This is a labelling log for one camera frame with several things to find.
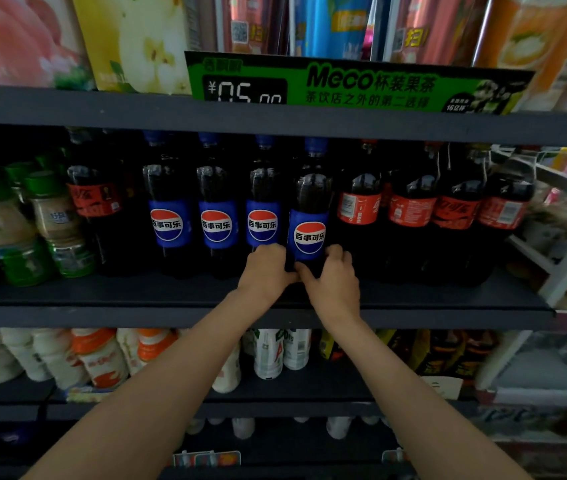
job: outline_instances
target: hand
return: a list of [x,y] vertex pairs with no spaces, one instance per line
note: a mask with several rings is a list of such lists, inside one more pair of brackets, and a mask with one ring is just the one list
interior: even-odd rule
[[359,280],[354,275],[352,254],[338,244],[328,247],[321,277],[317,280],[301,262],[295,269],[306,287],[310,302],[330,331],[338,321],[359,318]]
[[248,255],[238,291],[252,298],[263,298],[266,310],[273,306],[286,287],[299,281],[299,274],[284,271],[285,248],[280,244],[259,246]]

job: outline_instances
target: blue bottle cap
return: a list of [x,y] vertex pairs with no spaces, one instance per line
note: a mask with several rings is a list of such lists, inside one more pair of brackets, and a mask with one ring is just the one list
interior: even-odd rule
[[148,143],[166,143],[168,134],[165,131],[144,130],[144,138]]
[[306,138],[306,151],[316,153],[326,153],[327,151],[327,138]]
[[219,135],[216,133],[199,133],[199,141],[202,143],[219,143]]
[[275,137],[270,136],[269,134],[256,134],[255,139],[257,140],[257,144],[259,146],[274,146],[275,145]]

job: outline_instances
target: red coca-cola label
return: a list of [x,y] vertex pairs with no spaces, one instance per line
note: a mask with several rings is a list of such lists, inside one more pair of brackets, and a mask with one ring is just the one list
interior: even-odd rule
[[71,185],[72,201],[77,213],[84,217],[110,216],[122,209],[121,199],[114,184]]
[[481,210],[477,218],[484,226],[514,230],[521,223],[528,204],[529,202],[488,197],[481,203]]
[[439,197],[432,211],[432,222],[447,229],[467,229],[475,219],[480,204],[480,201]]
[[393,195],[390,199],[388,218],[400,226],[423,227],[430,222],[436,201],[435,197],[405,198]]
[[342,192],[336,216],[348,224],[366,225],[377,220],[381,194],[355,195]]
[[383,189],[381,190],[381,203],[379,206],[382,209],[387,209],[390,205],[390,199],[392,198],[392,184],[390,182],[385,182]]

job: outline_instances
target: person's right hand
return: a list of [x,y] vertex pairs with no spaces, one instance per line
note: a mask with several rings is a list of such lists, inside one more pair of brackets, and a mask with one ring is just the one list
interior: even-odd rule
[[294,268],[306,287],[310,302],[321,322],[330,331],[332,326],[359,318],[359,280],[354,275],[352,255],[338,244],[326,250],[327,258],[319,279],[301,262]]

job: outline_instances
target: pepsi logo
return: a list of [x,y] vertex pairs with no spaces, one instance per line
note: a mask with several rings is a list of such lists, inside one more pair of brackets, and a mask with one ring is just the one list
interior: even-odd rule
[[232,233],[232,219],[221,210],[204,210],[202,212],[202,229],[204,235],[212,242],[222,242]]
[[318,252],[326,240],[323,222],[302,222],[294,229],[294,245],[304,254]]
[[174,241],[184,229],[184,220],[174,210],[152,209],[151,221],[161,241]]
[[270,210],[256,209],[248,214],[248,232],[255,241],[266,242],[277,234],[279,218]]

